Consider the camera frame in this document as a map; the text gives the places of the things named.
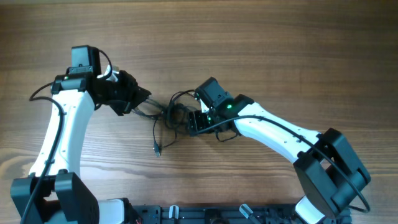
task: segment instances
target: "cable connector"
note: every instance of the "cable connector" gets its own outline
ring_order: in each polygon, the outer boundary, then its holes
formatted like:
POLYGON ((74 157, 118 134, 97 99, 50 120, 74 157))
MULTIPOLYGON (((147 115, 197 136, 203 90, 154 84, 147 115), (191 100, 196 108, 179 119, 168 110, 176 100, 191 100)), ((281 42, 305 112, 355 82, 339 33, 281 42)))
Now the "cable connector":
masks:
POLYGON ((155 155, 156 157, 160 157, 160 146, 157 144, 157 142, 154 142, 154 151, 155 151, 155 155))

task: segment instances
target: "wooden table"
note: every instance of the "wooden table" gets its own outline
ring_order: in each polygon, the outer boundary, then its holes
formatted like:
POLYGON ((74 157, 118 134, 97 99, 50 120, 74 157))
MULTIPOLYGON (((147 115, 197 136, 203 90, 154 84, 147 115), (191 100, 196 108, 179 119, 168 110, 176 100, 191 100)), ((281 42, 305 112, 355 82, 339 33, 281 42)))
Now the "wooden table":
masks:
MULTIPOLYGON (((163 103, 215 77, 294 124, 342 131, 373 179, 363 191, 372 211, 354 212, 354 223, 397 222, 398 5, 193 1, 0 7, 0 223, 20 219, 10 184, 27 176, 50 119, 49 103, 27 99, 83 44, 163 103)), ((98 199, 264 205, 303 195, 292 165, 252 139, 179 136, 156 158, 152 124, 105 106, 94 113, 81 178, 98 199)), ((161 127, 157 135, 172 139, 161 127)))

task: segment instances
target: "tabletop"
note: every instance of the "tabletop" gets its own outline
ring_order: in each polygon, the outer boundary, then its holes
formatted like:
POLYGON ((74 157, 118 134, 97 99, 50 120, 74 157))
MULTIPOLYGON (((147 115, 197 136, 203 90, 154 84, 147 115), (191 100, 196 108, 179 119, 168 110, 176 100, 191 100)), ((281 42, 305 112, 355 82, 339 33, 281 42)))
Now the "tabletop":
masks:
MULTIPOLYGON (((397 12, 392 1, 0 6, 0 223, 20 220, 10 185, 27 176, 49 124, 50 103, 28 98, 65 72, 71 47, 85 44, 104 50, 161 103, 215 77, 233 96, 249 96, 291 123, 341 131, 372 177, 363 190, 372 210, 353 212, 354 223, 396 223, 397 12)), ((182 101, 199 107, 188 96, 182 101)), ((98 199, 267 205, 303 196, 291 163, 255 140, 178 136, 157 158, 152 125, 106 106, 95 111, 81 178, 98 199)), ((164 144, 173 139, 162 125, 156 133, 164 144)))

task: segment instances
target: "wire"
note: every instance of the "wire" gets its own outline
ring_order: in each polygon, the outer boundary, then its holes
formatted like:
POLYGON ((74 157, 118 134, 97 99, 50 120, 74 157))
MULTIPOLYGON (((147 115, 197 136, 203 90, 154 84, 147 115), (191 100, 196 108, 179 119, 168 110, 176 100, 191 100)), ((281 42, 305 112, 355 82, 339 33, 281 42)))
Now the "wire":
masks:
POLYGON ((44 165, 43 172, 40 175, 39 180, 37 181, 37 184, 34 187, 33 192, 32 192, 32 194, 29 197, 29 200, 27 202, 24 214, 22 215, 22 218, 21 218, 21 224, 26 222, 26 219, 27 219, 27 216, 29 214, 30 208, 31 208, 33 202, 36 200, 37 194, 39 193, 39 190, 40 190, 40 187, 41 187, 42 182, 44 180, 44 177, 45 177, 46 173, 49 171, 51 164, 53 163, 52 158, 53 158, 53 155, 55 153, 55 149, 57 148, 57 145, 58 145, 58 142, 59 142, 59 139, 60 139, 60 135, 61 135, 61 131, 62 131, 63 115, 64 115, 62 106, 58 102, 56 102, 55 100, 53 100, 50 97, 46 97, 46 96, 35 97, 35 95, 38 94, 38 92, 40 92, 44 88, 50 86, 51 84, 52 84, 52 82, 40 87, 29 98, 29 101, 48 100, 48 101, 52 102, 53 104, 55 104, 55 106, 59 110, 60 121, 59 121, 59 124, 58 124, 58 129, 57 129, 57 133, 56 133, 55 138, 54 138, 54 142, 52 144, 52 147, 51 147, 51 150, 50 150, 50 153, 49 153, 49 157, 47 158, 47 161, 45 162, 45 165, 44 165))
POLYGON ((71 67, 68 67, 65 74, 68 75, 69 74, 69 70, 71 69, 71 67))
POLYGON ((173 145, 174 143, 176 143, 177 142, 177 134, 188 134, 187 128, 185 128, 183 131, 180 130, 180 128, 184 124, 186 124, 185 121, 186 121, 188 112, 190 112, 191 109, 196 110, 196 108, 194 108, 192 106, 185 106, 182 103, 175 103, 175 102, 183 95, 189 95, 194 98, 194 96, 189 94, 190 92, 193 92, 193 91, 194 90, 187 90, 187 91, 179 91, 179 92, 174 93, 169 101, 169 105, 167 105, 167 106, 164 106, 164 105, 160 104, 158 101, 155 101, 153 99, 146 99, 146 101, 144 101, 144 103, 147 103, 149 105, 155 106, 156 108, 160 109, 160 112, 157 114, 145 114, 144 112, 142 112, 140 109, 137 109, 137 108, 132 110, 133 113, 135 113, 139 116, 143 116, 143 117, 154 120, 154 125, 152 128, 152 135, 154 138, 155 153, 158 153, 157 149, 161 150, 161 149, 164 149, 164 148, 169 147, 169 146, 173 145), (183 113, 182 118, 174 119, 173 118, 174 115, 176 115, 179 111, 181 111, 183 113), (164 120, 165 127, 167 129, 174 131, 174 140, 164 146, 158 145, 158 143, 156 141, 155 127, 156 127, 158 120, 164 120))
POLYGON ((230 138, 228 138, 228 139, 220 140, 219 137, 218 137, 218 133, 220 133, 220 132, 219 132, 219 131, 215 131, 215 133, 216 133, 216 138, 217 138, 217 140, 218 140, 219 142, 226 142, 226 141, 232 140, 232 139, 236 138, 237 136, 239 136, 239 135, 236 133, 234 136, 232 136, 232 137, 230 137, 230 138))
POLYGON ((113 72, 112 63, 111 63, 111 60, 109 59, 109 57, 106 55, 106 53, 103 50, 98 49, 98 51, 101 52, 101 54, 103 54, 106 57, 106 59, 108 60, 109 66, 111 67, 111 69, 109 70, 108 74, 106 74, 105 76, 99 78, 101 80, 106 80, 112 75, 112 72, 113 72))
POLYGON ((341 176, 343 176, 343 178, 345 179, 345 181, 347 181, 347 183, 349 184, 349 186, 351 186, 351 188, 354 190, 355 194, 359 197, 359 199, 362 201, 363 205, 365 206, 365 209, 363 208, 358 208, 352 205, 348 205, 348 208, 359 211, 359 212, 363 212, 363 213, 368 213, 371 210, 371 207, 368 203, 368 201, 366 201, 365 197, 363 196, 363 194, 355 187, 354 183, 348 178, 348 176, 335 164, 335 162, 333 162, 327 155, 325 155, 321 150, 319 150, 317 147, 315 147, 310 141, 306 140, 302 135, 297 134, 296 132, 292 131, 291 129, 287 128, 286 126, 279 124, 276 121, 273 121, 271 119, 265 118, 263 116, 256 116, 256 115, 244 115, 244 116, 238 116, 235 118, 230 118, 230 119, 226 119, 220 123, 217 123, 215 125, 212 125, 208 128, 202 129, 198 132, 196 132, 194 135, 198 135, 198 134, 203 134, 208 132, 209 130, 212 130, 214 128, 217 128, 218 126, 228 123, 230 121, 235 121, 237 119, 246 119, 246 118, 254 118, 254 119, 258 119, 258 120, 262 120, 262 121, 266 121, 268 123, 271 123, 275 126, 278 126, 280 128, 282 128, 283 130, 287 131, 288 133, 292 134, 294 137, 298 138, 299 140, 303 141, 305 144, 309 145, 311 147, 311 149, 315 150, 319 155, 321 155, 324 159, 326 159, 336 170, 337 172, 339 172, 341 174, 341 176))
POLYGON ((97 105, 95 105, 94 110, 96 111, 96 110, 100 109, 101 106, 102 106, 102 104, 98 103, 97 105))

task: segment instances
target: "black bracket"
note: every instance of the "black bracket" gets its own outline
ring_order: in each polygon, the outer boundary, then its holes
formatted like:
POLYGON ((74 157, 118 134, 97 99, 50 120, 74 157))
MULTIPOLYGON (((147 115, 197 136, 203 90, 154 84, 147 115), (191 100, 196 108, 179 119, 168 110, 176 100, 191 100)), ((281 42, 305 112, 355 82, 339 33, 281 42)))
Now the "black bracket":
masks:
POLYGON ((94 105, 109 105, 119 116, 130 113, 150 95, 150 91, 139 87, 137 80, 123 70, 116 74, 117 82, 97 78, 101 63, 96 47, 72 47, 72 67, 68 71, 69 74, 55 77, 51 86, 53 95, 63 90, 87 91, 94 105))
MULTIPOLYGON (((11 198, 19 212, 24 214, 27 202, 38 177, 15 179, 11 185, 11 198)), ((30 208, 29 223, 98 223, 100 211, 97 199, 80 178, 73 172, 44 177, 40 192, 30 208), (55 191, 58 200, 47 201, 45 197, 55 191)))
MULTIPOLYGON (((254 103, 253 99, 242 94, 234 99, 227 91, 224 91, 213 77, 210 77, 195 90, 195 96, 198 100, 202 100, 209 108, 209 111, 206 113, 193 111, 188 114, 188 128, 191 135, 195 135, 198 131, 208 128, 213 124, 237 117, 238 113, 245 106, 254 103)), ((227 130, 232 130, 236 134, 240 134, 233 121, 220 125, 217 127, 217 130, 210 130, 207 133, 227 130)))
MULTIPOLYGON (((318 135, 315 147, 322 150, 348 176, 359 191, 371 181, 371 176, 359 160, 347 139, 330 128, 318 135)), ((299 153, 293 163, 298 179, 309 201, 325 216, 337 217, 356 197, 354 190, 333 167, 326 170, 320 164, 322 157, 315 151, 299 153)))

